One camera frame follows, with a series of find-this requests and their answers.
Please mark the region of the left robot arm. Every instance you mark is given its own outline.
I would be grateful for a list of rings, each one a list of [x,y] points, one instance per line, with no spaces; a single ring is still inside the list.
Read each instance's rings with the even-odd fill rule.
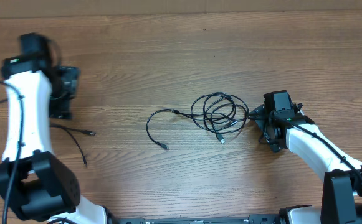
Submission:
[[[110,211],[80,193],[75,174],[52,149],[51,119],[70,119],[79,70],[52,56],[50,40],[21,35],[21,52],[2,63],[8,135],[0,163],[4,212],[47,223],[115,223]]]

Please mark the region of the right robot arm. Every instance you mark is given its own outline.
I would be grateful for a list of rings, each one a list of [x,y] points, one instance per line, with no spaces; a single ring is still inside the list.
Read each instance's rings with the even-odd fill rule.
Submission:
[[[287,91],[264,95],[248,114],[273,152],[288,149],[323,183],[322,204],[296,205],[276,215],[261,215],[259,223],[362,223],[362,162],[349,156],[321,133],[315,122],[293,103]]]

